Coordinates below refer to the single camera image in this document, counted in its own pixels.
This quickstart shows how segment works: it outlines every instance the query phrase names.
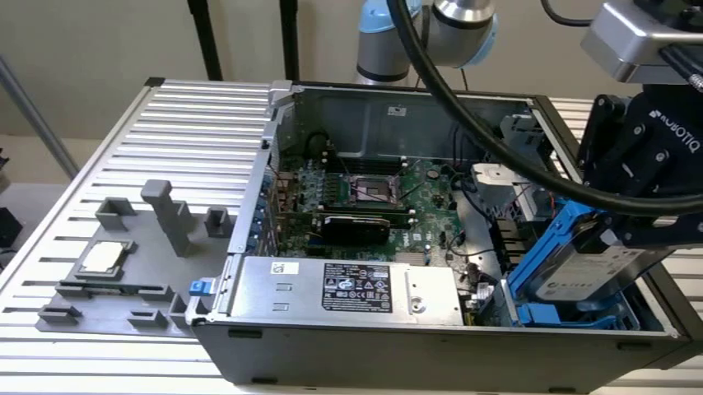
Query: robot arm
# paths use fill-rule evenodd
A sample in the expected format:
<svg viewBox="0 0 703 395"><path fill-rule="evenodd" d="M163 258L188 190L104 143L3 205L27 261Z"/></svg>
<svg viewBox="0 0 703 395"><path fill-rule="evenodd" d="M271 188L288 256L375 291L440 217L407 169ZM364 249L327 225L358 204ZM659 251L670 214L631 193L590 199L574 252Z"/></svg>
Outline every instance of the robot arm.
<svg viewBox="0 0 703 395"><path fill-rule="evenodd" d="M431 6L410 0L407 9L436 65L462 68L486 58L498 31L492 0L435 0ZM356 83L399 83L407 76L410 59L384 0L367 0L359 32Z"/></svg>

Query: blue latch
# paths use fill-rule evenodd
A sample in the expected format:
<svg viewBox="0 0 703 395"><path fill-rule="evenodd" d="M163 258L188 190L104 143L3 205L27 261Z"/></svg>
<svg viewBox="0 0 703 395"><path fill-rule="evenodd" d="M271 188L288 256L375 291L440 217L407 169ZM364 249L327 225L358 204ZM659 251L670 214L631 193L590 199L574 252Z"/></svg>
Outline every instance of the blue latch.
<svg viewBox="0 0 703 395"><path fill-rule="evenodd" d="M210 296L211 289L212 289L211 281L194 281L190 284L188 294L191 296Z"/></svg>
<svg viewBox="0 0 703 395"><path fill-rule="evenodd" d="M527 303L518 306L519 321L526 326L558 327L562 324L554 304Z"/></svg>

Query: metal case panel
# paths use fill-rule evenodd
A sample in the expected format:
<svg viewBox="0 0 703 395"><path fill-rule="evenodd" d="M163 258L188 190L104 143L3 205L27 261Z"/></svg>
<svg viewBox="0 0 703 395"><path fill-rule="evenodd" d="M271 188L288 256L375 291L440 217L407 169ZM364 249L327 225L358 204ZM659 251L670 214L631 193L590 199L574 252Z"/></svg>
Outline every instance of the metal case panel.
<svg viewBox="0 0 703 395"><path fill-rule="evenodd" d="M388 270L374 273L375 268ZM280 323L320 321L352 326L362 322L463 325L448 267L250 257L239 270L234 318L260 318ZM376 299L387 300L378 303L387 303L388 308L362 311L372 309L375 302L367 300ZM326 309L326 301L336 301L339 306Z"/></svg>
<svg viewBox="0 0 703 395"><path fill-rule="evenodd" d="M679 345L663 337L476 330L195 327L235 384L588 393Z"/></svg>

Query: beige wall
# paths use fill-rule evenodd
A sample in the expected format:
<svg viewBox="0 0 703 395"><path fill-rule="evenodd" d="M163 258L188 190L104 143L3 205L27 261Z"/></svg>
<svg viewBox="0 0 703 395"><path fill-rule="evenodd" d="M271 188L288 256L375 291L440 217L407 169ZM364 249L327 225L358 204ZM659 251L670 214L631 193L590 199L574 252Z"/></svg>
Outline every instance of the beige wall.
<svg viewBox="0 0 703 395"><path fill-rule="evenodd" d="M599 6L552 1L572 17L593 16ZM210 2L226 78L282 78L278 0ZM352 80L363 2L300 0L302 79ZM611 81L579 48L583 29L555 25L538 0L496 3L498 42L467 71L471 89L583 98L638 91ZM206 78L186 0L0 0L0 53L64 137L102 138L147 77ZM459 71L443 73L459 88ZM4 92L0 133L32 133Z"/></svg>

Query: slotted metal surface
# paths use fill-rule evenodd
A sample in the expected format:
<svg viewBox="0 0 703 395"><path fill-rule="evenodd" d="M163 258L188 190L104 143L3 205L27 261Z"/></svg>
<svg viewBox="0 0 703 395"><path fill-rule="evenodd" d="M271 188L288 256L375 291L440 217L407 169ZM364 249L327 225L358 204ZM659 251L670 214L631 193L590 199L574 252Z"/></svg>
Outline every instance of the slotted metal surface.
<svg viewBox="0 0 703 395"><path fill-rule="evenodd" d="M0 275L0 393L310 393L303 388L236 388L220 377L195 340L35 329L36 311L96 231L94 212L104 197L127 197L138 209L148 209L140 202L140 186L147 179L166 178L174 184L172 196L187 199L194 212L216 204L236 213L252 150L268 119L267 94L263 84L187 81L167 81L140 92ZM580 137L591 103L554 99L554 104ZM703 249L681 251L666 266L703 315L702 258ZM378 391L320 388L318 393ZM698 395L703 356L677 369L633 372L594 393Z"/></svg>

